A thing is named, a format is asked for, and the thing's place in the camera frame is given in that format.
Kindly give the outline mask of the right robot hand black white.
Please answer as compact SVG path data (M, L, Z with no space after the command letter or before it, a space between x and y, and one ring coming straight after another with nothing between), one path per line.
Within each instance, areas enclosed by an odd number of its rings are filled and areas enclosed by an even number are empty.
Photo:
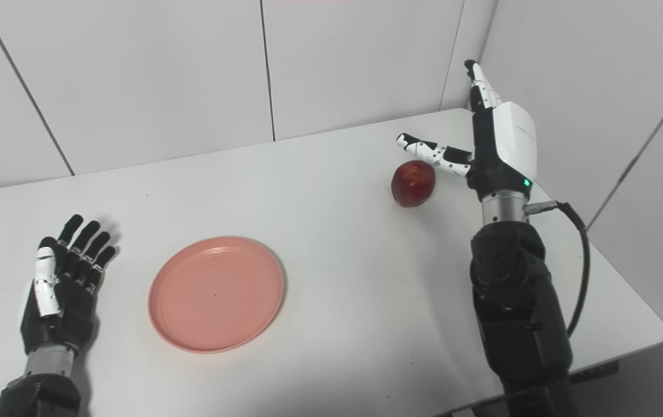
M537 129L532 116L513 101L503 101L480 63L464 61L471 80L470 111L474 149L465 151L402 133L395 142L417 159L463 177L482 200L515 192L530 200L537 179Z

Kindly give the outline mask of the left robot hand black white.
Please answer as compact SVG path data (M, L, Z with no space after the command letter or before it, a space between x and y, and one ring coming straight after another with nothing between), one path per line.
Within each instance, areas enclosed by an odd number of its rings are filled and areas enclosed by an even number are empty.
M79 354L92 341L98 289L117 253L109 242L100 222L80 214L41 240L20 325L25 354L50 344Z

